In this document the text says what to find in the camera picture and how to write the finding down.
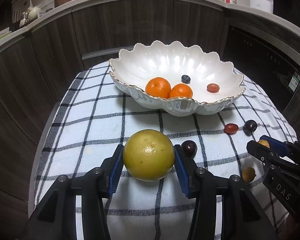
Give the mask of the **person right hand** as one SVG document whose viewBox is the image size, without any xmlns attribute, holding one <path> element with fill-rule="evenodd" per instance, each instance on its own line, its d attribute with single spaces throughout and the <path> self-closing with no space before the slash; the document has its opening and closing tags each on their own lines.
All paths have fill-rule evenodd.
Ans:
<svg viewBox="0 0 300 240">
<path fill-rule="evenodd" d="M 279 234 L 279 239 L 300 239 L 300 225 L 291 215 L 287 216 L 286 221 L 283 224 L 282 230 Z"/>
</svg>

